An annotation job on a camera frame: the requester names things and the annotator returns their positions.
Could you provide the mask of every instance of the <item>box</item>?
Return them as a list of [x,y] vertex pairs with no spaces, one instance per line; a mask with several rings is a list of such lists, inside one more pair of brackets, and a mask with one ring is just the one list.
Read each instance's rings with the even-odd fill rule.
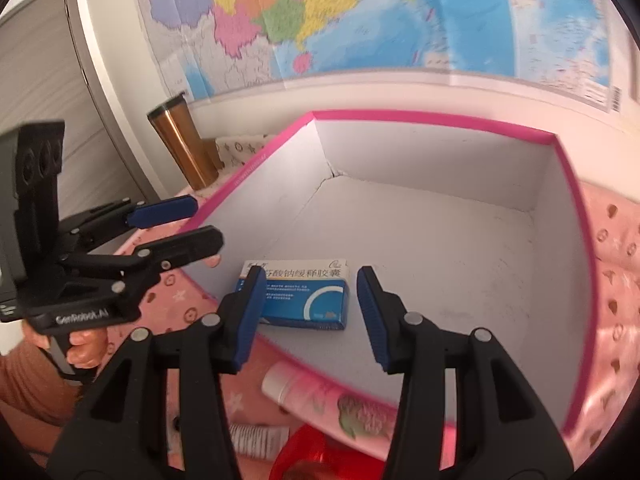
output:
[[[553,134],[478,118],[389,110],[313,112],[250,160],[185,225],[225,235],[222,263],[188,275],[221,297],[250,258],[347,259],[343,331],[261,326],[307,367],[397,404],[402,376],[375,362],[357,270],[441,328],[500,340],[559,428],[585,397],[595,342],[593,247]],[[447,383],[447,418],[455,387]]]
[[249,260],[236,290],[252,266],[267,275],[267,297],[261,322],[275,326],[343,330],[349,290],[346,260]]

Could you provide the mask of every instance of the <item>black lid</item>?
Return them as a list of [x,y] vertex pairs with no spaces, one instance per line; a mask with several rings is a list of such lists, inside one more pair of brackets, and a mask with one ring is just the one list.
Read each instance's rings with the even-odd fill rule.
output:
[[155,119],[158,115],[171,110],[171,108],[179,104],[186,103],[187,101],[184,99],[184,93],[185,92],[180,92],[177,96],[174,96],[168,101],[162,103],[158,108],[154,108],[146,115],[146,118],[149,120]]

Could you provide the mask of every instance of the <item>colorful map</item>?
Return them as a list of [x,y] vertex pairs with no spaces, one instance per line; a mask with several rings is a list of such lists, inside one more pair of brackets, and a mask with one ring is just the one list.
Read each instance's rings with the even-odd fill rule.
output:
[[517,78],[609,99],[606,0],[138,0],[170,92],[193,100],[351,70]]

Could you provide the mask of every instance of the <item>hand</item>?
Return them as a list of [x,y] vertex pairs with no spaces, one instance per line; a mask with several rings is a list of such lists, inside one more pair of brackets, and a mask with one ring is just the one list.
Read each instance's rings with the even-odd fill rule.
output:
[[[25,320],[22,322],[24,338],[30,343],[45,350],[49,349],[49,337],[38,334]],[[76,368],[95,368],[107,353],[107,329],[94,328],[81,330],[69,335],[73,345],[66,353],[66,360]]]

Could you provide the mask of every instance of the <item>brown tumbler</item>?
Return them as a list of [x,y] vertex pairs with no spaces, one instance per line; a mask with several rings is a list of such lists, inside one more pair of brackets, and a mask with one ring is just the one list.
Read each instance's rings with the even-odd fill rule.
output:
[[194,190],[216,181],[218,170],[193,124],[184,94],[169,99],[146,116]]

